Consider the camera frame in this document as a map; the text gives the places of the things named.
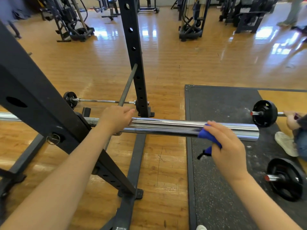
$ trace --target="rubber mat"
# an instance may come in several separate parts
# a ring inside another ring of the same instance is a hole
[[[257,89],[185,86],[187,120],[215,120],[224,123],[250,123],[254,104],[262,100]],[[263,175],[273,158],[290,158],[275,142],[279,131],[275,123],[261,128],[257,142],[243,142],[247,154],[249,173],[265,192],[303,229],[307,229],[307,202],[289,202],[271,190]],[[187,138],[187,161],[189,179],[190,230],[198,224],[212,229],[258,229],[236,194],[221,176],[211,157],[197,156],[211,143],[204,139]]]

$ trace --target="wooden floor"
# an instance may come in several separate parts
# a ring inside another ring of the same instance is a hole
[[[234,34],[235,28],[218,22],[220,12],[211,8],[203,37],[188,42],[178,38],[176,10],[164,7],[159,14],[139,14],[147,95],[155,117],[185,119],[185,84],[307,89],[305,37],[275,25],[289,8],[278,5],[256,34]],[[54,21],[43,22],[39,16],[16,26],[22,35],[20,44],[33,53],[33,61],[61,94],[74,91],[82,98],[118,100],[131,71],[121,18],[110,21],[90,12],[87,24],[95,28],[95,37],[70,43],[56,42]],[[280,111],[307,112],[306,93],[260,94]],[[133,86],[127,100],[135,100]],[[83,106],[92,108],[92,117],[99,117],[108,105],[86,103],[76,110]],[[286,131],[285,118],[279,118],[278,124]],[[0,167],[9,169],[35,136],[23,123],[1,122]],[[134,139],[128,133],[113,137],[107,150],[125,174]],[[185,147],[183,137],[147,136],[138,186],[144,197],[135,203],[131,229],[188,229]],[[27,179],[10,194],[9,213],[65,158],[67,154],[56,146],[45,145],[27,169]],[[117,191],[92,176],[69,229],[100,229],[119,204]]]

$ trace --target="sneaker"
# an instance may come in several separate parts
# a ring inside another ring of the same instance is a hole
[[[279,131],[275,133],[275,141],[284,149],[286,154],[293,157],[298,157],[298,152],[294,146],[293,138],[290,138],[285,133]]]
[[[291,23],[291,24],[289,24],[289,23],[285,23],[285,22],[279,22],[279,23],[277,23],[276,25],[277,26],[279,26],[279,27],[292,27],[292,26],[294,26],[296,23]]]
[[[207,228],[204,225],[198,225],[196,230],[207,230]]]

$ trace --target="rack hole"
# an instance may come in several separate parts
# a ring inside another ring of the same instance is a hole
[[[19,100],[18,98],[15,98],[15,97],[6,97],[6,100],[14,105],[14,106],[18,106],[18,107],[22,107],[22,108],[26,108],[28,107],[24,102],[22,102],[21,100]]]

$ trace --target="jeans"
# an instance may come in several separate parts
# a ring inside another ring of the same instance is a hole
[[[296,143],[297,152],[300,158],[307,161],[307,130],[302,128],[294,132],[294,142]]]
[[[287,19],[284,21],[286,24],[293,24],[297,22],[298,14],[301,10],[301,3],[303,0],[293,0],[291,4],[291,10]]]

